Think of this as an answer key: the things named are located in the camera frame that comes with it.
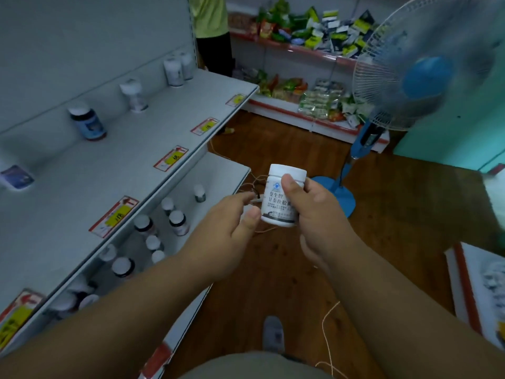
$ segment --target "forearm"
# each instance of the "forearm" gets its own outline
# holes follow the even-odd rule
[[[364,243],[334,254],[330,280],[389,377],[503,377],[501,351]]]
[[[210,283],[183,254],[166,258],[0,361],[0,372],[22,379],[132,377]]]

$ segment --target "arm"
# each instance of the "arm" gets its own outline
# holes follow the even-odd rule
[[[34,338],[0,361],[1,377],[134,377],[191,301],[231,273],[260,220],[243,205],[254,193],[224,198],[174,256]]]
[[[417,288],[354,233],[336,198],[307,179],[282,187],[300,213],[304,254],[328,275],[391,378],[499,378],[505,355]]]

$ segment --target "hand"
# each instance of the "hand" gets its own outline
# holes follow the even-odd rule
[[[328,274],[335,253],[348,252],[362,242],[345,217],[337,198],[323,186],[306,178],[301,188],[289,174],[282,189],[300,214],[300,243],[305,256]]]
[[[180,250],[181,256],[189,258],[211,282],[228,276],[241,261],[260,222],[261,211],[256,206],[240,221],[244,205],[254,197],[253,192],[224,197],[209,210]]]

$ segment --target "blue fan base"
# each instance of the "blue fan base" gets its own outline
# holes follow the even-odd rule
[[[312,180],[322,184],[328,190],[330,190],[331,186],[335,182],[334,179],[329,177],[314,177]],[[352,193],[349,189],[343,186],[338,187],[337,190],[332,191],[332,193],[335,197],[337,197],[338,203],[340,203],[342,210],[344,210],[345,216],[349,218],[356,207],[356,200],[354,199]]]

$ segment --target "electric fan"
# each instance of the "electric fan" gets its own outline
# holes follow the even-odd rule
[[[353,163],[386,130],[406,131],[438,110],[450,93],[472,93],[494,65],[503,0],[411,0],[368,39],[357,58],[352,91],[371,112],[337,179],[314,177],[346,216],[356,207],[342,185]]]

